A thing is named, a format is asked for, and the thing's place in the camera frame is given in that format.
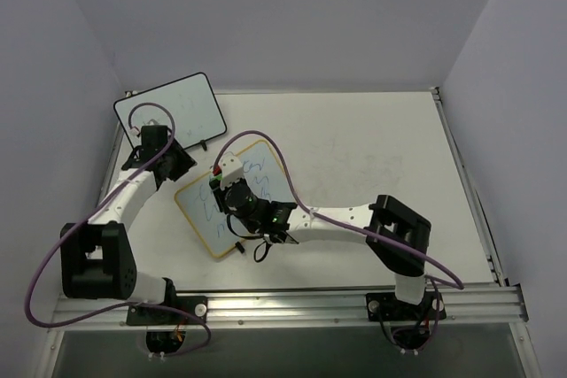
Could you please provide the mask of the yellow framed whiteboard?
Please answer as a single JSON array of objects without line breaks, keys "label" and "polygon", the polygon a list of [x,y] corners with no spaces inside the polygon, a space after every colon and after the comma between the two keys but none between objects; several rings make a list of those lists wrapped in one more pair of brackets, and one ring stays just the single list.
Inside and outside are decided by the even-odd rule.
[{"label": "yellow framed whiteboard", "polygon": [[257,212],[269,202],[294,200],[284,169],[268,141],[259,139],[236,154],[243,165],[245,185],[235,190],[214,192],[205,174],[175,194],[177,203],[192,229],[213,258],[221,258],[243,243],[251,233],[234,216],[238,208]]}]

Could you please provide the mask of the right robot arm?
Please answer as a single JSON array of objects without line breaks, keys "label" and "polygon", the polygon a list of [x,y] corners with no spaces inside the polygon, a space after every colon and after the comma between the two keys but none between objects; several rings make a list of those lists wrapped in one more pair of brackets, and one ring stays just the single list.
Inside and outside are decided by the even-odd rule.
[{"label": "right robot arm", "polygon": [[411,319],[424,309],[431,223],[395,197],[380,195],[371,204],[348,208],[303,209],[257,197],[244,179],[226,188],[213,179],[209,186],[229,229],[238,220],[246,239],[261,239],[267,249],[314,241],[363,243],[394,275],[396,313]]}]

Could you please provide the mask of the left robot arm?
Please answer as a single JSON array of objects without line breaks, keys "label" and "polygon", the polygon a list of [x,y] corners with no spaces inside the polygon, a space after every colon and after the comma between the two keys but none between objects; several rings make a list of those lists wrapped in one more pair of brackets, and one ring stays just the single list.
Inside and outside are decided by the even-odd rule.
[{"label": "left robot arm", "polygon": [[165,181],[177,181],[196,164],[167,126],[142,127],[141,144],[99,210],[77,229],[68,223],[61,230],[69,236],[60,248],[66,297],[148,303],[147,314],[159,324],[177,317],[179,303],[168,295],[171,281],[137,270],[128,230]]}]

